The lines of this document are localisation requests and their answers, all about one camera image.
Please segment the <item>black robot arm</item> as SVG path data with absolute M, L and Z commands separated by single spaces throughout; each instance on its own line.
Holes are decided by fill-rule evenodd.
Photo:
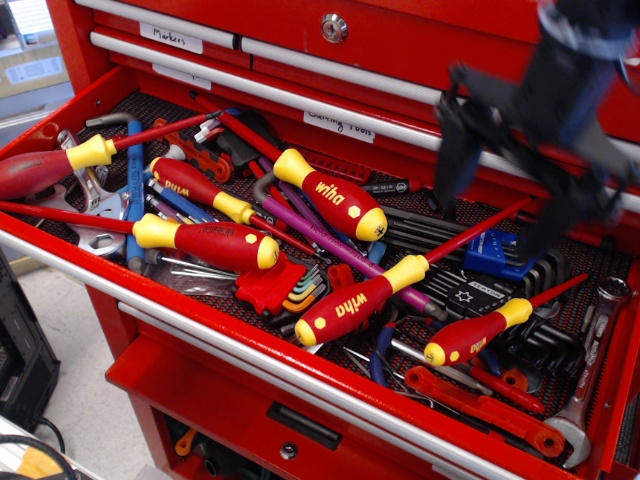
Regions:
M 435 192 L 448 205 L 489 148 L 543 183 L 552 199 L 519 248 L 541 255 L 575 223 L 615 219 L 638 166 L 602 130 L 597 110 L 636 45 L 636 1 L 555 1 L 538 9 L 541 39 L 520 83 L 464 65 L 436 106 L 442 143 Z

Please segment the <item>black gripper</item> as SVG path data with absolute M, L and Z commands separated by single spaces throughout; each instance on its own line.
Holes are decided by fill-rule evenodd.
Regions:
M 553 191 L 520 245 L 539 258 L 580 223 L 617 222 L 620 189 L 638 168 L 607 138 L 597 109 L 636 43 L 636 19 L 542 19 L 541 40 L 520 83 L 463 64 L 436 107 L 441 144 L 434 195 L 449 215 L 472 183 L 484 148 L 518 164 Z

